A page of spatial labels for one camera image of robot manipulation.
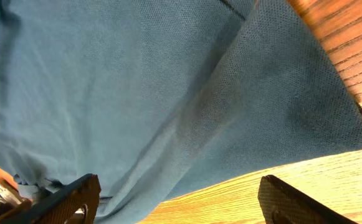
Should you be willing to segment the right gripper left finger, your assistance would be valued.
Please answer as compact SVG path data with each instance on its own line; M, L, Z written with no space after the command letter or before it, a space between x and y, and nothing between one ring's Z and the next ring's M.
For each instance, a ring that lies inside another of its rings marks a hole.
M100 191L98 176L86 174L40 202L23 200L0 216L0 224L93 224Z

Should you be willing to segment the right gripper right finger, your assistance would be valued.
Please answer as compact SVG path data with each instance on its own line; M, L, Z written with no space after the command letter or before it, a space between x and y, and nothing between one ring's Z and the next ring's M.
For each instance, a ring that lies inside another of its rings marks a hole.
M266 224L356 224L274 175L261 178L258 200Z

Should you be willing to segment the dark blue t-shirt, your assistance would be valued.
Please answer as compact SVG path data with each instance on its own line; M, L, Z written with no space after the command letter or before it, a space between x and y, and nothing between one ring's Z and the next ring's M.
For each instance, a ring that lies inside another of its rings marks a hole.
M0 168L85 174L97 223L255 170L362 149L362 110L286 1L0 1Z

